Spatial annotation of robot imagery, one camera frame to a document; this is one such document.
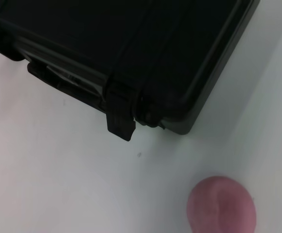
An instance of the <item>black plastic case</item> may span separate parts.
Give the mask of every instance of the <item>black plastic case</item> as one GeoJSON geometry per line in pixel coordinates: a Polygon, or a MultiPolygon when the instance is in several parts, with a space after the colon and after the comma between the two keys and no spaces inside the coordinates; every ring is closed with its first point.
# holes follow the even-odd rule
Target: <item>black plastic case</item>
{"type": "Polygon", "coordinates": [[[187,134],[259,0],[0,1],[0,53],[106,113],[187,134]]]}

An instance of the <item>pink ball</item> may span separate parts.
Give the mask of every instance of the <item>pink ball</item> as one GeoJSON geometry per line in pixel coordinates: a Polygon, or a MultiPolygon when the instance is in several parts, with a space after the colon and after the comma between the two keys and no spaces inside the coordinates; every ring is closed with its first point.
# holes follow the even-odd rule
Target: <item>pink ball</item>
{"type": "Polygon", "coordinates": [[[210,177],[192,190],[187,216],[193,233],[254,233],[256,210],[247,190],[226,177],[210,177]]]}

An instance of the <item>white table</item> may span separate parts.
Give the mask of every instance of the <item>white table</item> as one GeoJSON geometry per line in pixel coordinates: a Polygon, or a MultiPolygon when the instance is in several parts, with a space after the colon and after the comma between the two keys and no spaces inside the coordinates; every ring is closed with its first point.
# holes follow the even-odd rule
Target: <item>white table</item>
{"type": "Polygon", "coordinates": [[[282,233],[282,0],[263,0],[191,133],[104,114],[0,55],[0,233],[190,233],[186,200],[226,175],[282,233]]]}

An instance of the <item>black latch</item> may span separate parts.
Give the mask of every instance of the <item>black latch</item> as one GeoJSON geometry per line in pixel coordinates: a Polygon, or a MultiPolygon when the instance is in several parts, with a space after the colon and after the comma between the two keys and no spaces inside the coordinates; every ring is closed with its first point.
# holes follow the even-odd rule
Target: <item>black latch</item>
{"type": "Polygon", "coordinates": [[[126,141],[130,141],[136,129],[132,115],[133,99],[134,91],[117,82],[112,82],[106,91],[107,129],[126,141]]]}

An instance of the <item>white surface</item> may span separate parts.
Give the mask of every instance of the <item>white surface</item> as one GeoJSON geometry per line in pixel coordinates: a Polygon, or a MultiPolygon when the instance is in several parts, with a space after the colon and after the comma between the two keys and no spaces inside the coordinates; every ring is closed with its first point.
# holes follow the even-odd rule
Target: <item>white surface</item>
{"type": "Polygon", "coordinates": [[[187,196],[217,174],[254,197],[256,233],[282,233],[282,0],[261,2],[188,136],[124,142],[0,55],[0,233],[189,233],[187,196]]]}

